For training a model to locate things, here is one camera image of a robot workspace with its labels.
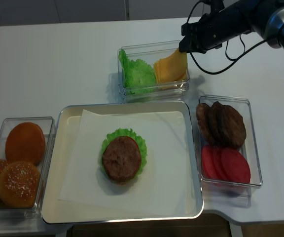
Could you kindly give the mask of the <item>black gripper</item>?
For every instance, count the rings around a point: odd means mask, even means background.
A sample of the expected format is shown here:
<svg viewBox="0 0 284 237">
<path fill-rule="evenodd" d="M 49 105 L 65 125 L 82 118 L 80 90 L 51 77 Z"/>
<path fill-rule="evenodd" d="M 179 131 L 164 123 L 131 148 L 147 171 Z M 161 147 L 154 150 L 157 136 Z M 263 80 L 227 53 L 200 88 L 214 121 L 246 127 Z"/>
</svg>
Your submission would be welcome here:
<svg viewBox="0 0 284 237">
<path fill-rule="evenodd" d="M 181 27 L 183 39 L 179 51 L 206 53 L 221 47 L 222 43 L 251 31 L 248 20 L 238 7 L 228 7 L 202 17 L 198 22 L 185 23 Z"/>
</svg>

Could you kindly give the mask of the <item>black blue robot arm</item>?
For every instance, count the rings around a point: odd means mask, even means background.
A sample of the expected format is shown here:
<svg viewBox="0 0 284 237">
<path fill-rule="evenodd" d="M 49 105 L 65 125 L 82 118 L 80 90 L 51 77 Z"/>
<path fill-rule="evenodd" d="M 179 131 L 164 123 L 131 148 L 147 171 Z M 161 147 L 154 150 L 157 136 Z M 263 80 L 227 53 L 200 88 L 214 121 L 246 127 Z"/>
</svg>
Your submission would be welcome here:
<svg viewBox="0 0 284 237">
<path fill-rule="evenodd" d="M 181 27 L 180 52 L 218 49 L 242 34 L 257 33 L 272 48 L 284 46 L 284 0 L 239 0 L 225 7 L 221 0 L 205 0 L 211 7 L 198 22 Z"/>
</svg>

